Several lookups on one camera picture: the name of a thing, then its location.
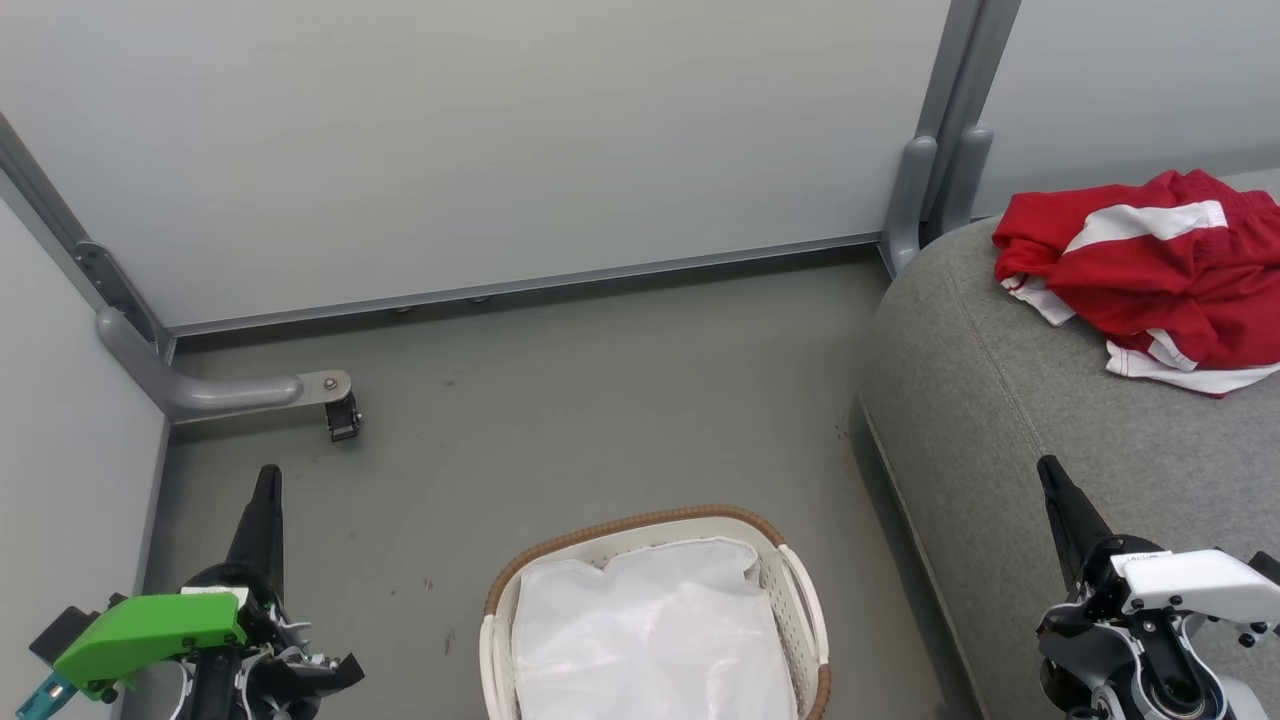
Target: white plastic bag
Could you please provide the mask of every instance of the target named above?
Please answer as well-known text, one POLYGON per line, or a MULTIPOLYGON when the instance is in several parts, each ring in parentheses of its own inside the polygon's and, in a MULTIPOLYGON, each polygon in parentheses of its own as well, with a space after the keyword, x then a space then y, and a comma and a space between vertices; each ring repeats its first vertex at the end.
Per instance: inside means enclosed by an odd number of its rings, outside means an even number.
POLYGON ((726 538, 525 571, 512 628, 524 720, 795 720, 759 556, 726 538))

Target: gray sofa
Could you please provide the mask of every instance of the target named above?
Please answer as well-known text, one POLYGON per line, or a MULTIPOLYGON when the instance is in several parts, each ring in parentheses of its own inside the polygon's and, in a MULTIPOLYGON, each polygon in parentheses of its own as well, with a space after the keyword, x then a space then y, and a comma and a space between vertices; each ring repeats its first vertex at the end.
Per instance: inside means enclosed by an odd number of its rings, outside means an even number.
MULTIPOLYGON (((1034 629, 1065 597, 1036 461, 1057 455, 1114 530, 1169 550, 1280 553, 1280 377, 1215 400, 1103 370, 992 278, 995 220, 931 243, 878 310, 861 400, 933 589, 992 719, 1060 719, 1034 629)), ((1280 641, 1225 624, 1197 650, 1280 717, 1280 641)))

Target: white stripe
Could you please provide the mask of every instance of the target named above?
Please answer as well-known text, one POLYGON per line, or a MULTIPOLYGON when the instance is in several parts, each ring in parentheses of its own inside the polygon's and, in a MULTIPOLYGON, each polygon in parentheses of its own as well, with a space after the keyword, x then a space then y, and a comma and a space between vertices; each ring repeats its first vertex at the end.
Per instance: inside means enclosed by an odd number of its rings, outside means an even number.
POLYGON ((1192 202, 1178 208, 1134 208, 1112 205, 1089 213, 1084 229, 1071 240, 1062 255, 1098 242, 1129 240, 1144 234, 1174 240, 1194 229, 1225 228, 1226 213, 1217 200, 1192 202))
POLYGON ((1147 352, 1156 360, 1160 360, 1170 368, 1183 370, 1184 373, 1189 373, 1196 369, 1196 365, 1199 365, 1199 363, 1183 355, 1181 350, 1178 350, 1178 346, 1174 345, 1174 338, 1169 337, 1166 331, 1151 328, 1147 331, 1147 334, 1153 338, 1151 341, 1151 347, 1147 348, 1147 352))
POLYGON ((1107 352, 1111 355, 1111 359, 1107 361, 1107 370, 1117 375, 1151 378, 1207 395, 1226 395, 1233 389, 1251 386, 1280 370, 1280 363, 1276 363, 1275 365, 1258 365, 1238 370, 1192 370, 1184 373, 1164 363, 1157 363, 1142 352, 1120 347, 1111 341, 1107 341, 1107 352))
POLYGON ((1044 287, 1044 278, 1039 275, 1014 275, 1005 278, 1000 284, 1009 291, 1009 295, 1039 310, 1039 314, 1055 328, 1075 315, 1075 310, 1071 310, 1066 302, 1062 302, 1061 297, 1044 287))

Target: gray floor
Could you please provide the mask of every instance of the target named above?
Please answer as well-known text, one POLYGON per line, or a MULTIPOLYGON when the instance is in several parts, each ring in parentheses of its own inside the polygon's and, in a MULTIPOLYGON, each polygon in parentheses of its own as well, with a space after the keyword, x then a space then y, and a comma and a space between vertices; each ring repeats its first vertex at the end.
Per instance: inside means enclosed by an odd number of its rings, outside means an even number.
MULTIPOLYGON (((849 416, 882 270, 773 270, 189 345, 178 365, 205 377, 346 369, 366 424, 337 445, 323 425, 174 443, 148 592, 221 559, 257 468, 275 462, 287 605, 315 623, 315 648, 355 652, 369 674, 321 719, 481 720, 481 609, 511 557, 594 523, 727 502, 773 521, 814 578, 828 717, 969 717, 849 416)), ((143 683, 125 717, 168 717, 174 676, 143 683)))

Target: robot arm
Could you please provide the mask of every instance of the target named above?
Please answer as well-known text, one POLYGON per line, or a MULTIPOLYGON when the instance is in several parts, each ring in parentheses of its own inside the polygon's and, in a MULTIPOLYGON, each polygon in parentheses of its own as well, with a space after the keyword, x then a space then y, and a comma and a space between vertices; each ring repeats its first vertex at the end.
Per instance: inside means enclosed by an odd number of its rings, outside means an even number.
POLYGON ((266 465, 244 506, 227 561, 177 594, 113 596, 105 612, 68 607, 32 652, 54 674, 18 708, 45 720, 77 693, 105 703, 138 670, 178 662, 183 693, 174 719, 311 720, 320 698, 364 679, 353 656, 312 653, 283 606, 280 469, 266 465))
POLYGON ((1280 621, 1280 564, 1115 534, 1057 459, 1038 470, 1068 591, 1037 629, 1050 700, 1069 717, 1266 720, 1252 691, 1215 675, 1190 638, 1222 619, 1244 647, 1265 639, 1280 621))

